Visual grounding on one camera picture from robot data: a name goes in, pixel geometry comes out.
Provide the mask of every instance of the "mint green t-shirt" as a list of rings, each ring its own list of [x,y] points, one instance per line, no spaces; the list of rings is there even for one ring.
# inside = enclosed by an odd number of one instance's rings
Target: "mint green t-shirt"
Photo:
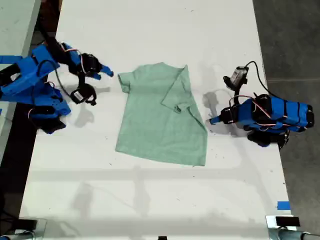
[[[128,98],[115,150],[159,162],[204,166],[207,130],[191,92],[188,66],[161,62],[118,76]]]

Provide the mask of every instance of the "table surface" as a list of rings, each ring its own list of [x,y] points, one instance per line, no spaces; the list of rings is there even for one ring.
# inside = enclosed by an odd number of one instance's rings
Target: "table surface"
[[[31,43],[41,0],[0,1],[0,55],[26,56]],[[0,64],[0,70],[8,64]],[[15,103],[0,101],[0,163],[6,148],[16,108]]]
[[[228,105],[223,82],[255,60],[265,81],[251,0],[63,1],[57,39],[114,72],[165,62],[189,66],[203,120]],[[78,80],[58,69],[69,92]],[[49,80],[56,81],[54,74]],[[117,77],[88,79],[97,105],[75,105],[67,127],[38,132],[20,216],[48,219],[45,238],[108,240],[269,239],[265,215],[288,195],[276,145],[261,148],[235,125],[208,134],[205,167],[115,152],[127,94]],[[242,93],[263,93],[255,68]]]

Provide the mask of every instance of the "gray floor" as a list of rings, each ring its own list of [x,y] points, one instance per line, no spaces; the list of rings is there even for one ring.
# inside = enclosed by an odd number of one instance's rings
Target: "gray floor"
[[[281,161],[292,212],[320,234],[320,0],[253,0],[268,88],[311,104],[314,128],[291,134]]]

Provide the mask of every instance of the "green t-shirt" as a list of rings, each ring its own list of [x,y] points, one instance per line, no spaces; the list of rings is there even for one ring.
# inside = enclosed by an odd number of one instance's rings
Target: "green t-shirt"
[[[204,166],[207,130],[190,88],[188,66],[163,62],[119,74],[128,93],[115,150],[166,163]]]

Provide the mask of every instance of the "folded sleeve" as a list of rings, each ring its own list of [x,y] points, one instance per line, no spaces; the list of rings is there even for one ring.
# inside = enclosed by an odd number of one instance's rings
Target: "folded sleeve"
[[[135,79],[133,72],[123,72],[118,74],[122,92],[128,94],[130,92],[130,84]]]
[[[190,107],[191,97],[190,86],[184,81],[183,77],[178,77],[161,103],[179,114]]]

